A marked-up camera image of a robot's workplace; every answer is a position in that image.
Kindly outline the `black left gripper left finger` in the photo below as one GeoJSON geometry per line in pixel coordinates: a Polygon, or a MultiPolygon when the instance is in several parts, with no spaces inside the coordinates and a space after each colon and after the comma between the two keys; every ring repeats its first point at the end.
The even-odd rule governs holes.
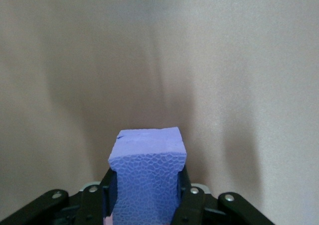
{"type": "Polygon", "coordinates": [[[117,173],[109,169],[101,182],[93,182],[73,196],[62,189],[42,194],[0,225],[104,225],[116,200],[117,173]]]}

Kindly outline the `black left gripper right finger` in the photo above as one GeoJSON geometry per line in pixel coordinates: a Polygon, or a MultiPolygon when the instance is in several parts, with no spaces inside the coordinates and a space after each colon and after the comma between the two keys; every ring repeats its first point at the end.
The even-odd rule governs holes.
{"type": "Polygon", "coordinates": [[[178,173],[178,194],[171,225],[275,225],[240,194],[215,198],[206,186],[191,184],[186,167],[178,173]]]}

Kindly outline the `purple foam block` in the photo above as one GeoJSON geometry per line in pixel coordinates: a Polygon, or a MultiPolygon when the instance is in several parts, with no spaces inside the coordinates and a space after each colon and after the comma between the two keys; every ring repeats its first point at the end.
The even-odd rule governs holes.
{"type": "Polygon", "coordinates": [[[113,225],[168,225],[186,157],[178,127],[121,130],[108,159],[117,174],[113,225]]]}

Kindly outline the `brown paper table cover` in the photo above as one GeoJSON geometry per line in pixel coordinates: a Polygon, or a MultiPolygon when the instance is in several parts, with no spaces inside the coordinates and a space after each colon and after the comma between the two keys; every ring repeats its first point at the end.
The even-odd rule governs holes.
{"type": "Polygon", "coordinates": [[[193,182],[319,225],[319,0],[0,0],[0,220],[173,126],[193,182]]]}

